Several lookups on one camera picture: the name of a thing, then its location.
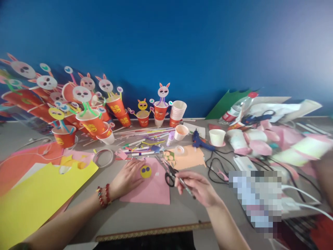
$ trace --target plastic bottle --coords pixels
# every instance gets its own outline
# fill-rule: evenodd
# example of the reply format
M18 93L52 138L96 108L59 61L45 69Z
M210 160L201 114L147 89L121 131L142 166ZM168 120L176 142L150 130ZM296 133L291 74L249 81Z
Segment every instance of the plastic bottle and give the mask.
M258 96L256 92L250 92L247 97L244 97L237 101L220 119L219 123L223 125L229 125L233 120L237 118L241 110L245 114L255 97Z

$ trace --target glue stick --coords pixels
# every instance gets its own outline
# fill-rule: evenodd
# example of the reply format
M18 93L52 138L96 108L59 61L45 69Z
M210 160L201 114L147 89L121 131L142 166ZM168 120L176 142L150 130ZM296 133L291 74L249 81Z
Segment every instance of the glue stick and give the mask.
M173 141L173 139L174 139L174 131L169 133L168 141L166 142L167 147L169 147L171 145L171 142Z

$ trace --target hot glue gun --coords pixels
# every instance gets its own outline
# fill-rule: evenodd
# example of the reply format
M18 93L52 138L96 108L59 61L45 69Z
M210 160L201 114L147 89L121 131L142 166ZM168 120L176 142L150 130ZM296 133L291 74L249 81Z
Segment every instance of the hot glue gun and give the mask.
M193 133L193 147L203 147L209 151L214 151L215 150L215 147L212 146L212 145L209 145L207 143L204 143L200 137L199 137L199 132L197 130L194 131Z

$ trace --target wooden strip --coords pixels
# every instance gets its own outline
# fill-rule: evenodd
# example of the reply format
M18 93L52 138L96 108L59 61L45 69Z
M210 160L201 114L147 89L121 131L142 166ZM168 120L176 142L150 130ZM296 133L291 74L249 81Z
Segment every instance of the wooden strip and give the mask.
M179 232L187 232L198 229L208 229L211 227L212 224L210 222L203 222L203 223L196 223L196 224L189 224L182 226L162 227L151 230L133 231L128 233L100 235L96 237L95 241L102 242L102 241L111 241L111 240L122 240L122 239L135 238L147 235L179 233Z

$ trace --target red lid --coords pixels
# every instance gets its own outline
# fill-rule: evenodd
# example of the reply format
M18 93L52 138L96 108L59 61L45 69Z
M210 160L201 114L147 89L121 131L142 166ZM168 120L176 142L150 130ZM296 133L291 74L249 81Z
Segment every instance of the red lid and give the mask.
M258 93L257 92L250 92L247 96L251 97L251 98L255 98L255 97L258 96Z

